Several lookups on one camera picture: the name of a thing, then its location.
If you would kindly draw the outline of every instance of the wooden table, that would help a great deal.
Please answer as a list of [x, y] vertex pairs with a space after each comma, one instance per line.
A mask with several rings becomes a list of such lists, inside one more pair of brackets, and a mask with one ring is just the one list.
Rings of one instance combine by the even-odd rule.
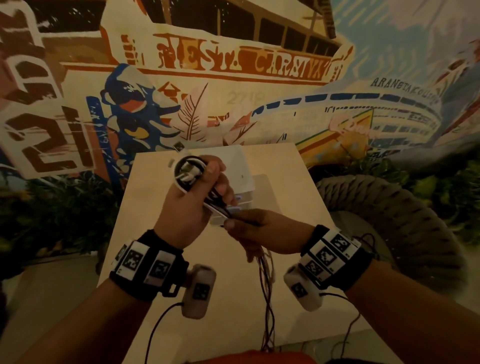
[[[312, 225], [333, 222], [294, 144], [243, 147], [255, 179], [254, 206], [280, 212]], [[201, 149], [193, 154], [207, 154]], [[127, 239], [151, 229], [165, 194], [172, 184], [168, 161], [175, 152], [138, 154], [112, 234], [99, 284], [108, 277], [116, 253]], [[248, 264], [243, 248], [220, 227], [210, 224], [184, 252], [191, 265], [212, 266], [217, 279], [206, 316], [186, 319], [179, 308], [170, 311], [158, 326], [150, 348], [150, 363], [183, 363], [224, 354], [259, 349], [264, 332], [265, 301], [257, 264]], [[327, 297], [316, 312], [303, 310], [283, 282], [287, 268], [300, 255], [274, 254], [276, 283], [272, 307], [276, 319], [276, 345], [319, 339], [345, 333], [357, 310], [349, 302]], [[145, 358], [148, 338], [156, 321], [171, 304], [181, 300], [158, 295], [135, 337], [124, 363]], [[364, 320], [353, 331], [366, 329]]]

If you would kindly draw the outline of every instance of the blue painted character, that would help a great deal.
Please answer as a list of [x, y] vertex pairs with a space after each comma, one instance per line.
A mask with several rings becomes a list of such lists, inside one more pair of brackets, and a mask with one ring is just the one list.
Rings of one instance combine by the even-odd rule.
[[160, 117], [179, 111], [180, 105], [158, 92], [135, 67], [119, 64], [108, 76], [100, 95], [111, 108], [107, 127], [117, 133], [117, 166], [125, 177], [136, 153], [173, 149], [162, 138], [173, 138], [180, 132]]

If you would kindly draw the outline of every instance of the hand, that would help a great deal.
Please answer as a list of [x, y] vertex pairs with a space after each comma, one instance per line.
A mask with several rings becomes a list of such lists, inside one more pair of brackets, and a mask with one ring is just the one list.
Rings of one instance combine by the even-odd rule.
[[225, 221], [224, 228], [242, 244], [251, 262], [254, 257], [263, 255], [262, 246], [279, 254], [300, 253], [315, 227], [273, 211], [254, 208], [236, 213], [233, 219]]
[[228, 178], [221, 173], [226, 169], [225, 164], [218, 157], [201, 158], [208, 162], [201, 178], [186, 194], [174, 184], [170, 187], [154, 226], [154, 231], [160, 238], [178, 249], [184, 249], [193, 243], [207, 226], [212, 212], [204, 206], [204, 200], [213, 187], [226, 204], [237, 204]]

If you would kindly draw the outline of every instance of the cable bundle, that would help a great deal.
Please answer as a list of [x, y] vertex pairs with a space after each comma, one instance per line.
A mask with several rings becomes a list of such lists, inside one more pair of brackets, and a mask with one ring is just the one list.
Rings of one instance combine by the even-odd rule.
[[272, 287], [275, 282], [275, 268], [273, 265], [272, 252], [267, 250], [264, 256], [257, 258], [259, 275], [260, 275], [260, 286], [262, 287], [262, 293], [264, 294], [266, 309], [265, 309], [265, 332], [262, 340], [263, 352], [273, 352], [275, 348], [275, 316], [273, 314], [273, 309], [271, 306], [272, 300]]

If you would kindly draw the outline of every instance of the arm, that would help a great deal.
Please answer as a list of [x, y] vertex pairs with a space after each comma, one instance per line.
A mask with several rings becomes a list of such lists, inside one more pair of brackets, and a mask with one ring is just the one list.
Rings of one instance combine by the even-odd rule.
[[[239, 212], [224, 226], [249, 259], [263, 253], [261, 245], [279, 254], [300, 253], [314, 229], [259, 209]], [[405, 363], [473, 363], [480, 358], [480, 316], [386, 263], [372, 261], [345, 294]]]
[[[228, 179], [220, 173], [225, 165], [217, 157], [202, 158], [209, 162], [206, 172], [186, 194], [172, 185], [154, 226], [158, 237], [177, 249], [193, 243], [206, 227], [211, 213], [203, 207], [203, 201], [213, 187], [227, 204], [235, 203]], [[18, 363], [121, 363], [151, 304], [107, 279], [28, 349]]]
[[405, 363], [480, 359], [480, 316], [385, 263], [373, 261], [345, 294]]

